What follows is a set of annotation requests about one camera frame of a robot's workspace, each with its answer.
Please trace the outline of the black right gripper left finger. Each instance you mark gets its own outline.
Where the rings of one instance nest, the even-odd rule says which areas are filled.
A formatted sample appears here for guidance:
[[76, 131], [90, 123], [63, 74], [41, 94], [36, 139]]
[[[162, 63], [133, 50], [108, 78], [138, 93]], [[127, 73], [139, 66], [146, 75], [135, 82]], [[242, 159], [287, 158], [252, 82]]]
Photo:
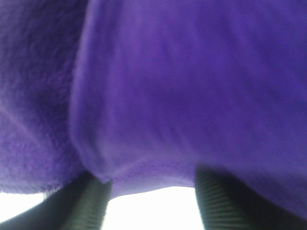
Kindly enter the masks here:
[[42, 203], [0, 224], [2, 230], [99, 230], [110, 200], [111, 182], [86, 172]]

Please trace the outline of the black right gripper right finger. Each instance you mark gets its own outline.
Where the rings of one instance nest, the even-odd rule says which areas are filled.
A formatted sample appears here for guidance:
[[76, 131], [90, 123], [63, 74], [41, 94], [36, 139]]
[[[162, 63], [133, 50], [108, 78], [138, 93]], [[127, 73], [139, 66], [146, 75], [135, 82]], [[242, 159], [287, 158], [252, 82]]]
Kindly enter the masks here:
[[206, 230], [305, 230], [306, 220], [267, 201], [237, 178], [198, 166], [195, 194]]

